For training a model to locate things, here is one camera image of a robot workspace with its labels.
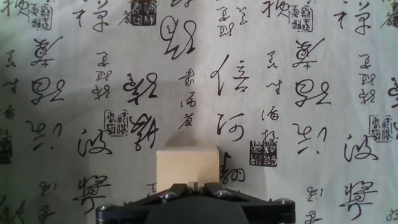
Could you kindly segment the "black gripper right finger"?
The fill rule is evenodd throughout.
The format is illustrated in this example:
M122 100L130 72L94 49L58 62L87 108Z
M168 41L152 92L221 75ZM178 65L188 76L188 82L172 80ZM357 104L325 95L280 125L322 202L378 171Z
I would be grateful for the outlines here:
M205 184L198 192L206 200L201 213L216 223L295 223L295 202L289 198L263 200L219 183Z

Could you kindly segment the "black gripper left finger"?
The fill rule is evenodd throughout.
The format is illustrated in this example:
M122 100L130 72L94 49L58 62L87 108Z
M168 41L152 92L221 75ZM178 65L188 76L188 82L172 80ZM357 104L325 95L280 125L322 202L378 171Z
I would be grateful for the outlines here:
M187 184L173 184L169 189L124 205L107 203L96 208L96 224L145 223L154 208L191 196L193 188Z

